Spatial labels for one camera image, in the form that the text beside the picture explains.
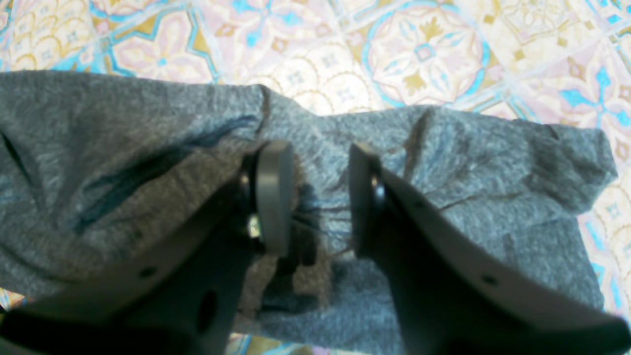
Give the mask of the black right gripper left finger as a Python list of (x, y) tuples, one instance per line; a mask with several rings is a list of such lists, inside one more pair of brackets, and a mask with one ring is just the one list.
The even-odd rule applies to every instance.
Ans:
[(164, 240), (4, 315), (1, 353), (221, 355), (251, 263), (288, 254), (292, 195), (291, 144), (262, 144)]

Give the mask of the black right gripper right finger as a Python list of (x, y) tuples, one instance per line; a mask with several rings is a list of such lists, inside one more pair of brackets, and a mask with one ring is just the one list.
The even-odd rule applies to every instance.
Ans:
[(623, 355), (630, 329), (463, 236), (363, 143), (349, 151), (354, 252), (385, 274), (408, 355)]

